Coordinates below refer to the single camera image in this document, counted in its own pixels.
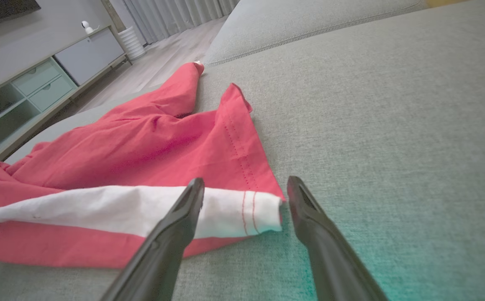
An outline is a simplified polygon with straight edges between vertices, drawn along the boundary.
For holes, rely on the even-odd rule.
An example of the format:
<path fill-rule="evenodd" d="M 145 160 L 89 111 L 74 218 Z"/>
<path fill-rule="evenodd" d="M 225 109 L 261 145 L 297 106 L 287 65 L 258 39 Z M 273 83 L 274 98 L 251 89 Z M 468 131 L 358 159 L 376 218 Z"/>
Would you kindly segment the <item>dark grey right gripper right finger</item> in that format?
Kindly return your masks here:
<path fill-rule="evenodd" d="M 290 176 L 287 192 L 296 236 L 311 261 L 318 301 L 388 301 L 304 182 Z"/>

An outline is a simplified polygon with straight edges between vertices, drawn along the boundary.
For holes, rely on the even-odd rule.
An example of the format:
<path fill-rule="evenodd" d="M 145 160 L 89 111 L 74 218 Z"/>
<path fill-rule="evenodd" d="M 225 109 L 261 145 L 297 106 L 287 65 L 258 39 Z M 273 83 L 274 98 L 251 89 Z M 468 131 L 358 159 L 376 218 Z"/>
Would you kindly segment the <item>red white basketball jersey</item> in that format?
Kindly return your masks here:
<path fill-rule="evenodd" d="M 157 90 L 0 162 L 0 262 L 122 268 L 197 178 L 206 189 L 185 257 L 281 231 L 284 196 L 251 105 L 230 84 L 217 110 L 194 114 L 203 71 L 186 63 Z"/>

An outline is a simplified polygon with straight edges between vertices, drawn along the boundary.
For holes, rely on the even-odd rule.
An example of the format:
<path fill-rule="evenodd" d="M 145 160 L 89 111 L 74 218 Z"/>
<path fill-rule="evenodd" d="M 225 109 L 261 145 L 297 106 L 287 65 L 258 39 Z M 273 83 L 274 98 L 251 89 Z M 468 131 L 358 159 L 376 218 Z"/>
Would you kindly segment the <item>yellow sofa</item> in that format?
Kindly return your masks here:
<path fill-rule="evenodd" d="M 436 8 L 440 6 L 451 5 L 455 3 L 460 3 L 468 0 L 425 0 L 430 8 Z"/>

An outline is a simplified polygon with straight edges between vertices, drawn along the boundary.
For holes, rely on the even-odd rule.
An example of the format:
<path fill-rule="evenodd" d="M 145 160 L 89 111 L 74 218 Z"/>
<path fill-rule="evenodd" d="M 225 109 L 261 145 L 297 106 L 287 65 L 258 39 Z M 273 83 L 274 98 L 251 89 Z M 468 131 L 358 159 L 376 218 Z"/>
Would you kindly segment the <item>grey pleated curtain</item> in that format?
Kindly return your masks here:
<path fill-rule="evenodd" d="M 124 25 L 149 45 L 229 15 L 240 0 L 110 0 Z"/>

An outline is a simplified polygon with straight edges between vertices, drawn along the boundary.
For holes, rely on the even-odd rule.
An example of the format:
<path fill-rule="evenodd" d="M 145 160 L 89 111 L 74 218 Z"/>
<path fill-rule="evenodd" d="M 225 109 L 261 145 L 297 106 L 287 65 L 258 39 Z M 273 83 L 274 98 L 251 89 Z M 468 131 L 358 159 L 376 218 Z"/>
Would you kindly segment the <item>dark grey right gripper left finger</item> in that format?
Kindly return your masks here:
<path fill-rule="evenodd" d="M 185 248 L 203 206 L 203 179 L 185 187 L 100 301 L 171 301 Z"/>

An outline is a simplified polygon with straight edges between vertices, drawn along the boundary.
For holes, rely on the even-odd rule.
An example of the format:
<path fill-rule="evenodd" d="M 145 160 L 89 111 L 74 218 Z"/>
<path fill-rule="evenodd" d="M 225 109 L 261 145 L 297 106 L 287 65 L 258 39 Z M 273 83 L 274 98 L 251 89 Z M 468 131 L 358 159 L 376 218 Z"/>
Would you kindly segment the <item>white ribbed plant pot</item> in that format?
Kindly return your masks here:
<path fill-rule="evenodd" d="M 145 48 L 143 44 L 141 44 L 132 26 L 119 32 L 118 36 L 125 47 L 126 54 L 130 61 L 140 59 L 146 54 Z"/>

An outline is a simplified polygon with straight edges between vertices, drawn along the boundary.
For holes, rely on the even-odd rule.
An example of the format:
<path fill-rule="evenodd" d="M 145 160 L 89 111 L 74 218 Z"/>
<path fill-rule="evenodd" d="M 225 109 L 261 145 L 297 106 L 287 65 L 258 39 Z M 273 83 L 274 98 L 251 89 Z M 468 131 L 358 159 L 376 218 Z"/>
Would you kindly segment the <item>grey sofa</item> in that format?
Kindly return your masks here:
<path fill-rule="evenodd" d="M 229 82 L 390 301 L 485 301 L 485 0 L 206 68 L 197 110 Z"/>

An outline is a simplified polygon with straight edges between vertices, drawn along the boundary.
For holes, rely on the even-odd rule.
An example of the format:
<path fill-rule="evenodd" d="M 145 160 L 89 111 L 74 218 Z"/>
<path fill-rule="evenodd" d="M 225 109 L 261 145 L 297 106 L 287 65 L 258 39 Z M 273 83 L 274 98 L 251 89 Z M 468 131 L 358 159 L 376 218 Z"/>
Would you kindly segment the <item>grey mint TV cabinet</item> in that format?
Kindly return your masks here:
<path fill-rule="evenodd" d="M 87 86 L 129 61 L 111 26 L 97 29 L 0 84 L 0 159 Z"/>

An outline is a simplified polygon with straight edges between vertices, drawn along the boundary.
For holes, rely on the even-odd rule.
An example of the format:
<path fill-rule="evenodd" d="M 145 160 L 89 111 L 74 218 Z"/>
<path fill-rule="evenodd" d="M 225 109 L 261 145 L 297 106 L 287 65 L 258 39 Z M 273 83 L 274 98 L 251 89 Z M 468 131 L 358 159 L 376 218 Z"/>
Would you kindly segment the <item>grey fabric seat cushion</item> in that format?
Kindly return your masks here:
<path fill-rule="evenodd" d="M 426 0 L 240 0 L 210 44 L 214 66 L 321 33 L 426 9 Z"/>

